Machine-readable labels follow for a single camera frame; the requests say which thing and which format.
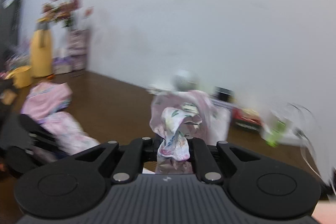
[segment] round pad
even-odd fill
[[[72,175],[53,174],[42,178],[38,188],[46,195],[62,196],[75,190],[77,184],[77,179]]]
[[[243,164],[228,190],[244,210],[274,220],[311,214],[320,197],[320,185],[310,174],[271,159]]]
[[[277,196],[288,195],[296,188],[295,180],[284,174],[263,175],[257,185],[264,193]]]
[[[14,194],[23,211],[62,219],[96,206],[106,191],[104,178],[90,162],[60,160],[24,174]]]

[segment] purple item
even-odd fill
[[[21,113],[29,115],[38,123],[43,123],[46,116],[70,104],[71,94],[67,83],[41,82],[30,90]]]
[[[52,63],[53,72],[55,75],[72,72],[72,60],[70,56],[61,58],[56,57]]]

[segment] yellow thermos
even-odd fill
[[[37,22],[30,44],[30,64],[33,77],[45,77],[53,73],[53,44],[48,21]]]

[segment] pink cloth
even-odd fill
[[[21,113],[29,115],[38,123],[42,123],[46,116],[67,107],[70,103],[71,94],[72,91],[67,83],[41,82],[30,90]]]
[[[69,155],[99,145],[99,142],[89,137],[68,112],[61,111],[49,115],[41,126],[57,138],[60,149]]]

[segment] wooden floor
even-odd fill
[[[68,83],[73,95],[66,111],[78,120],[85,132],[98,141],[116,140],[120,144],[128,144],[137,137],[154,136],[149,127],[153,96],[145,89],[91,72],[76,77],[71,74],[58,75],[53,82]],[[20,90],[14,111],[20,111],[29,90],[30,87]],[[258,134],[234,128],[230,129],[228,141],[312,174],[298,147],[280,145],[272,148]],[[14,184],[15,179],[12,177],[0,178],[0,224],[15,223],[22,215],[14,200]]]

